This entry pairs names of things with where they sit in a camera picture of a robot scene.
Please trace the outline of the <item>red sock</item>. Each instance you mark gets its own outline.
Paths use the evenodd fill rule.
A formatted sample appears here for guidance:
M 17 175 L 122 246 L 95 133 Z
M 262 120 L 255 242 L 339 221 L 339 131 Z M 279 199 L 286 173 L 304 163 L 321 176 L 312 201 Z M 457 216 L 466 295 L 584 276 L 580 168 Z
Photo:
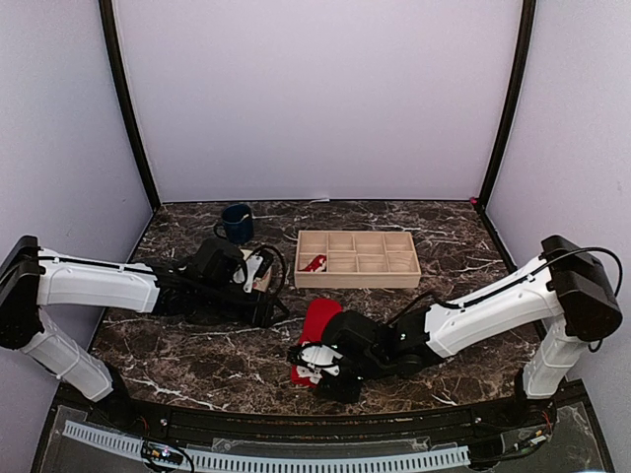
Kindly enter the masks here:
M 315 256 L 303 269 L 302 272 L 319 273 L 326 269 L 327 258 L 325 254 Z
M 303 345 L 307 342 L 320 342 L 322 332 L 326 324 L 337 313 L 342 311 L 342 305 L 336 301 L 329 299 L 316 299 L 312 301 L 307 309 L 302 334 L 299 338 L 299 344 Z M 294 384 L 315 388 L 317 382 L 309 376 L 301 376 L 299 370 L 301 367 L 292 366 L 291 381 Z

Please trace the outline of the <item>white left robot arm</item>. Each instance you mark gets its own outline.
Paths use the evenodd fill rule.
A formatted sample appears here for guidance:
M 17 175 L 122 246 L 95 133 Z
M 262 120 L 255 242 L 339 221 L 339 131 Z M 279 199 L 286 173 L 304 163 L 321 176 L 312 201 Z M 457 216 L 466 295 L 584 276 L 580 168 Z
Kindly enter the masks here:
M 216 238 L 178 264 L 115 263 L 61 254 L 21 236 L 1 264 L 1 345 L 75 387 L 119 430 L 139 421 L 117 370 L 93 357 L 45 313 L 51 305 L 120 308 L 157 316 L 206 312 L 257 327 L 274 323 L 277 290 L 260 290 L 273 247 L 250 254 Z

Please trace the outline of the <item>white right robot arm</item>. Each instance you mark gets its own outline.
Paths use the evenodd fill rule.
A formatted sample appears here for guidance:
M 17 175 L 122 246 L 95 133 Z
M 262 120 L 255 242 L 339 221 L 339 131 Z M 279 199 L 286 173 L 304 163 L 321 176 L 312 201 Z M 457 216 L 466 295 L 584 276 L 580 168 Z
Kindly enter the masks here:
M 578 247 L 561 236 L 541 245 L 521 269 L 451 302 L 428 291 L 421 297 L 429 305 L 413 301 L 387 322 L 352 310 L 336 313 L 319 340 L 302 348 L 312 380 L 320 387 L 358 387 L 365 379 L 416 374 L 478 342 L 547 319 L 546 336 L 516 382 L 517 395 L 503 407 L 510 426 L 526 426 L 590 344 L 622 322 L 621 287 L 610 283 L 598 259 L 613 251 Z

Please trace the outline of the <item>cream plate with bird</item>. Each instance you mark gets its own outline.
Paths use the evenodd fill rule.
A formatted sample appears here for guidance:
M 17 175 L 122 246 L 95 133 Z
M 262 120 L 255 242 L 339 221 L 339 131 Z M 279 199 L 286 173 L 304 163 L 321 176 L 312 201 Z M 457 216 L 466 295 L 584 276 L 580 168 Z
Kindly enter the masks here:
M 266 250 L 253 254 L 248 249 L 243 249 L 242 254 L 247 268 L 247 280 L 244 284 L 244 290 L 248 293 L 253 290 L 265 292 L 271 281 L 271 254 Z

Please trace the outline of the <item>dark blue mug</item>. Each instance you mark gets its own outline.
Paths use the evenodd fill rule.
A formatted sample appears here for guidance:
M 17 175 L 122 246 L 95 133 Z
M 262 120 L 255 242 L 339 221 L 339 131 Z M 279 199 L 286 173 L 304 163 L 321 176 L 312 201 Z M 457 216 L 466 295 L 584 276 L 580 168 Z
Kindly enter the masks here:
M 253 215 L 247 204 L 226 207 L 213 228 L 214 235 L 232 244 L 245 244 L 253 238 Z

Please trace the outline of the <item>wooden compartment tray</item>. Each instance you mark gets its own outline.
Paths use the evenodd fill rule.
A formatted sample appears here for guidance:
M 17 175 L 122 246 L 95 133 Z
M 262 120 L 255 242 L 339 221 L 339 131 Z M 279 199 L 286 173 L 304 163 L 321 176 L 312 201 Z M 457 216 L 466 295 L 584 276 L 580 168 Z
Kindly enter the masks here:
M 302 272 L 319 254 L 326 255 L 326 269 Z M 413 289 L 420 277 L 409 232 L 299 232 L 294 266 L 299 289 Z

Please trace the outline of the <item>small circuit board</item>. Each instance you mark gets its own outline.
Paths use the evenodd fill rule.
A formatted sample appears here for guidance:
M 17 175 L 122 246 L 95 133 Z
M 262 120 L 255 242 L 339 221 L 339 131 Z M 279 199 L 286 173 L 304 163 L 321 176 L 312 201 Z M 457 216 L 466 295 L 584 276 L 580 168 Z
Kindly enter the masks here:
M 156 464 L 181 465 L 184 457 L 177 450 L 162 443 L 145 441 L 141 445 L 141 457 Z

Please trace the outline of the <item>black front table rail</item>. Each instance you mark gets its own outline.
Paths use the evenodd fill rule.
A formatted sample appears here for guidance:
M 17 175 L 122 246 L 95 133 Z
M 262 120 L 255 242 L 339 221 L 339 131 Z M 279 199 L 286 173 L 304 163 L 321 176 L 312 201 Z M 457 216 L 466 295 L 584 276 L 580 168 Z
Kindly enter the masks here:
M 89 404 L 72 387 L 60 386 L 56 400 L 78 409 L 86 421 L 125 433 L 173 442 L 212 439 L 325 442 L 427 438 L 478 440 L 556 422 L 554 412 L 583 394 L 563 382 L 550 401 L 526 401 L 515 383 L 491 384 L 464 376 L 369 381 L 358 402 L 325 400 L 294 385 L 287 373 L 265 379 L 234 377 L 158 383 L 129 378 L 131 414 L 117 421 L 112 411 Z

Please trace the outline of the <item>left black frame post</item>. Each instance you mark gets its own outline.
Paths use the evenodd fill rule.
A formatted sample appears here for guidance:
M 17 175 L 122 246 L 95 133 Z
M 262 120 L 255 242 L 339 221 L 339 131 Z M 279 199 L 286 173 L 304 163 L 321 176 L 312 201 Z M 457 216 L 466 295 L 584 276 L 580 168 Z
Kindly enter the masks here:
M 159 197 L 155 179 L 150 169 L 149 160 L 142 142 L 140 129 L 132 103 L 125 66 L 123 64 L 122 49 L 118 36 L 113 2 L 111 0 L 100 0 L 99 11 L 110 74 L 113 80 L 123 125 L 132 151 L 134 163 L 141 179 L 144 193 L 152 212 L 155 213 L 161 208 L 162 202 Z

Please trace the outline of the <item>black frame post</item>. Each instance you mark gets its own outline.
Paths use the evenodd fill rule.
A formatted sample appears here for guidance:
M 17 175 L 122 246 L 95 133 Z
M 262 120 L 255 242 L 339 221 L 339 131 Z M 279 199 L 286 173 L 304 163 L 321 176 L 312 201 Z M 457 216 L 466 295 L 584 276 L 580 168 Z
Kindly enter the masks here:
M 526 71 L 536 5 L 537 2 L 535 0 L 524 0 L 522 2 L 514 58 L 504 105 L 487 170 L 482 181 L 479 195 L 476 198 L 475 208 L 479 214 L 486 212 L 508 146 Z
M 150 169 L 149 160 L 142 142 L 140 129 L 132 103 L 125 66 L 123 64 L 122 49 L 118 36 L 113 2 L 111 0 L 100 0 L 99 11 L 110 74 L 113 80 L 123 125 L 132 151 L 134 163 L 141 179 L 144 193 L 152 212 L 155 213 L 161 208 L 162 202 L 159 197 L 155 179 Z

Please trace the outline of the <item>right black frame post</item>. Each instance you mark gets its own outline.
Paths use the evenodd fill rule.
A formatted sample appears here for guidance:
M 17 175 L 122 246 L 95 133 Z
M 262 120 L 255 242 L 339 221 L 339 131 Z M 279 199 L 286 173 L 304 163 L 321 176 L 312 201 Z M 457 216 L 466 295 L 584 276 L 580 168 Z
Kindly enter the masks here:
M 504 105 L 487 170 L 482 181 L 479 195 L 476 198 L 475 208 L 479 214 L 486 212 L 508 146 L 526 71 L 536 5 L 537 2 L 535 0 L 524 0 L 522 2 L 514 58 Z

